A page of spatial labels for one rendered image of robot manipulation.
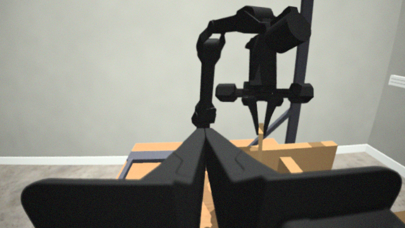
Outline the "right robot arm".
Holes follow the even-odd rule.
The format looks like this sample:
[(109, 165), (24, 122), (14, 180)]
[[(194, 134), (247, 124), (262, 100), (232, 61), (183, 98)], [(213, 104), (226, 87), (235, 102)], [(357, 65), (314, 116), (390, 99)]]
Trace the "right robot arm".
[[(216, 108), (212, 103), (215, 65), (226, 43), (227, 31), (236, 32), (236, 28), (243, 34), (257, 34), (245, 46), (249, 49), (249, 60), (257, 56), (277, 59), (277, 53), (285, 53), (311, 37), (311, 26), (297, 7), (288, 6), (275, 18), (271, 8), (244, 6), (236, 15), (210, 20), (200, 33), (196, 44), (201, 62), (200, 100), (191, 118), (197, 129), (210, 128), (215, 123)], [(221, 36), (210, 38), (212, 34)]]

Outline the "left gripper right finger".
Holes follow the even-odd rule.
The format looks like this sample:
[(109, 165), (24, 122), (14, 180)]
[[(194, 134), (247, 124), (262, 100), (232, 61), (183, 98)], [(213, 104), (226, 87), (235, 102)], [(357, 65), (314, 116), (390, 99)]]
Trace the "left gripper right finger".
[(204, 131), (218, 228), (275, 228), (288, 215), (381, 204), (391, 209), (401, 190), (399, 173), (379, 166), (280, 174), (214, 129)]

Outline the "wooden rail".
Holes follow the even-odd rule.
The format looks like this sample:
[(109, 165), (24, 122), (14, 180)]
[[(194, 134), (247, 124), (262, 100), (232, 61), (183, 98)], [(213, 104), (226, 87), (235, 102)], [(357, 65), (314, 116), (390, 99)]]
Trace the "wooden rail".
[(290, 156), (279, 158), (277, 172), (280, 174), (303, 172)]

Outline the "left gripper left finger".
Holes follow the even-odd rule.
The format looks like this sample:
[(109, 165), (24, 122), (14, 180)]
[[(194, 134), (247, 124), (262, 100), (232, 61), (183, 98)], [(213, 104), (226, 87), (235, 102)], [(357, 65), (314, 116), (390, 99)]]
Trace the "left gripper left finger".
[(200, 228), (205, 173), (200, 128), (140, 179), (41, 179), (21, 203), (35, 228)]

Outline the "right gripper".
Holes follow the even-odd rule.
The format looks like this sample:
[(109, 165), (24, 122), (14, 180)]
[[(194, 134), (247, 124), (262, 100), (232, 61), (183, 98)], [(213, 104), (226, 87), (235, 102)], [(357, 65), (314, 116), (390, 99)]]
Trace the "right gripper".
[(259, 123), (256, 98), (268, 98), (263, 127), (265, 136), (272, 113), (277, 106), (282, 105), (284, 98), (288, 98), (291, 103), (308, 103), (314, 97), (314, 89), (310, 83), (291, 83), (289, 89), (277, 89), (277, 60), (271, 56), (257, 56), (249, 60), (249, 89), (237, 89), (235, 84), (218, 84), (215, 96), (221, 102), (234, 102), (241, 98), (242, 104), (249, 106), (257, 136)]

